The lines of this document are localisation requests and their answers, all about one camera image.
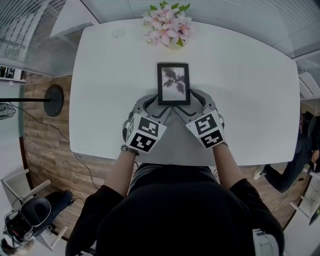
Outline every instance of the forearm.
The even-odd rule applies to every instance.
[[[220,183],[225,188],[230,189],[242,180],[244,175],[226,145],[219,144],[212,149]]]
[[[111,172],[105,174],[104,185],[125,197],[128,193],[136,156],[129,151],[122,151]]]

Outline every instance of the hand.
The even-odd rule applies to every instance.
[[[319,150],[315,150],[312,152],[311,161],[315,164],[319,157]]]

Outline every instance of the black lamp pole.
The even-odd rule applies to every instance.
[[[45,113],[49,117],[56,117],[64,106],[64,92],[60,85],[53,84],[45,92],[44,98],[0,98],[3,102],[43,102]]]

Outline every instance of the white table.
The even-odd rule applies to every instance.
[[[122,124],[136,101],[157,93],[157,63],[189,64],[190,87],[210,94],[225,120],[225,135],[238,165],[291,161],[299,127],[296,63],[248,36],[193,23],[188,45],[177,51],[147,46],[140,19],[87,27],[76,55],[70,94],[73,152],[116,159]],[[124,29],[123,37],[114,31]],[[214,166],[174,111],[154,150],[139,162]]]

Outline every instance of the black t-shirt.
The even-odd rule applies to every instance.
[[[89,196],[70,235],[66,256],[96,241],[96,255],[191,252],[255,255],[253,229],[284,235],[256,189],[242,179],[230,190],[192,167],[159,168],[123,198],[102,186]]]

